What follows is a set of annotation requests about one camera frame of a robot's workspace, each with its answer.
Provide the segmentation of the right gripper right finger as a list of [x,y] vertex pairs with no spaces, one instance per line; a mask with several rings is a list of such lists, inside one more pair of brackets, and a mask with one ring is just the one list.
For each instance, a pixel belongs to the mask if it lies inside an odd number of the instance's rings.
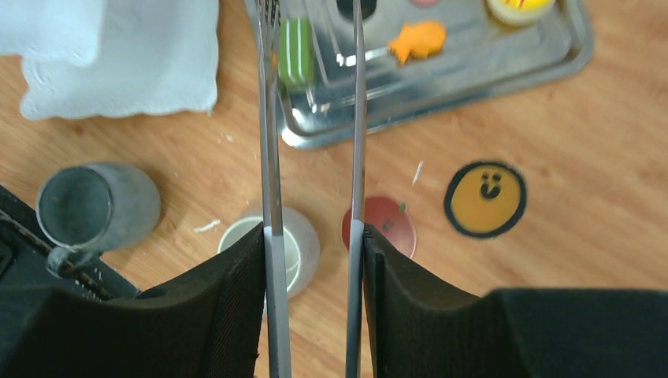
[[477,297],[367,225],[366,320],[376,377],[664,377],[667,293],[500,288]]

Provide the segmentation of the metal tongs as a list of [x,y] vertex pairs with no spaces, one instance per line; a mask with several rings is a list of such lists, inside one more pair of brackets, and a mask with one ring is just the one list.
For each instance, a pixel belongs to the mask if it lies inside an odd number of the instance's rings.
[[[280,41],[280,3],[257,1],[258,96],[261,134],[262,209],[265,247],[265,278],[269,336],[269,370],[272,377],[291,376],[290,328],[284,253],[280,162],[276,126],[277,69],[273,57]],[[354,158],[349,230],[347,289],[347,377],[361,375],[362,272],[367,135],[366,49],[362,4],[352,3],[356,47],[354,93]]]

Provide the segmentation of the white three-tier dessert stand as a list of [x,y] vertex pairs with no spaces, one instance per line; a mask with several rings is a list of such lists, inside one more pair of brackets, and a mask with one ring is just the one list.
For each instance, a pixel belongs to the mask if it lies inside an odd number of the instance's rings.
[[29,120],[208,112],[217,102],[217,1],[4,1]]

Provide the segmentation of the pink macaron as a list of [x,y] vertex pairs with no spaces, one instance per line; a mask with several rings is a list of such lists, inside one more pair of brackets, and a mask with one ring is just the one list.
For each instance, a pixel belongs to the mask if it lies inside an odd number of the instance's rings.
[[410,0],[411,4],[414,4],[420,8],[432,7],[439,4],[441,0]]

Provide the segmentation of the orange fish pastry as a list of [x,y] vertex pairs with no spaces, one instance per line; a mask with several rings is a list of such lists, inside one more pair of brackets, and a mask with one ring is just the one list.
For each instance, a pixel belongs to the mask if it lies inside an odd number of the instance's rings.
[[426,59],[438,54],[447,40],[445,24],[435,20],[405,24],[399,35],[388,43],[388,51],[400,65],[410,59]]

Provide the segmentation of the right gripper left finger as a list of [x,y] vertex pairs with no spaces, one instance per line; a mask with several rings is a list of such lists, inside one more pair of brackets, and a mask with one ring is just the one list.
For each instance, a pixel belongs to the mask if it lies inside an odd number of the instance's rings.
[[251,377],[265,295],[261,225],[134,298],[1,291],[4,377]]

